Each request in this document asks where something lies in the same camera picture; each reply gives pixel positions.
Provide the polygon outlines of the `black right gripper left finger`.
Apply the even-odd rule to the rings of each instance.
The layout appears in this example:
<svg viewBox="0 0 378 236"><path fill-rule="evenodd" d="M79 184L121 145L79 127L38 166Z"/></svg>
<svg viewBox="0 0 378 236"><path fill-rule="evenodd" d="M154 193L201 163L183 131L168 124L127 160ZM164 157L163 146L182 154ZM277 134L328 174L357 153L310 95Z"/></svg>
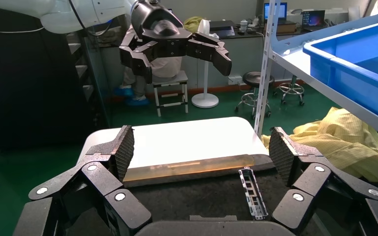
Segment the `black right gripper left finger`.
<svg viewBox="0 0 378 236"><path fill-rule="evenodd" d="M113 235L137 234L152 222L152 215L123 184L133 152L130 125L113 140L90 147L74 167L29 192L14 235L64 236L91 208Z"/></svg>

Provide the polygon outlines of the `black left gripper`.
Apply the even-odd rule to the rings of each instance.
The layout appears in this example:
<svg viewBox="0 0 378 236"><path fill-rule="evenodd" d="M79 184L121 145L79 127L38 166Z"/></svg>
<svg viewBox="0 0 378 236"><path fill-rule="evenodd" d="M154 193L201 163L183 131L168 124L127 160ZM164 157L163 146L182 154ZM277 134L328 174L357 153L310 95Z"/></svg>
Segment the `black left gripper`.
<svg viewBox="0 0 378 236"><path fill-rule="evenodd" d="M204 33L191 33L157 0L138 0L131 9L131 25L121 45L121 64L134 75L153 82L151 62L158 58L189 56L208 61L229 76L232 61L224 42Z"/></svg>

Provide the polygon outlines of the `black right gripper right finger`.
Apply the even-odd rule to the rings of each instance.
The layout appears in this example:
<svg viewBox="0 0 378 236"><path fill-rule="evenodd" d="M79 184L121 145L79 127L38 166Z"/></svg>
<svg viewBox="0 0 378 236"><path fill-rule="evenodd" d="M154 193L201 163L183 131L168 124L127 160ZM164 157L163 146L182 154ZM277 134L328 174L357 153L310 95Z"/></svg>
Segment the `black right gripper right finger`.
<svg viewBox="0 0 378 236"><path fill-rule="evenodd" d="M315 147L273 127L269 156L288 191L272 220L299 235L321 209L354 236L378 236L378 187L338 168Z"/></svg>

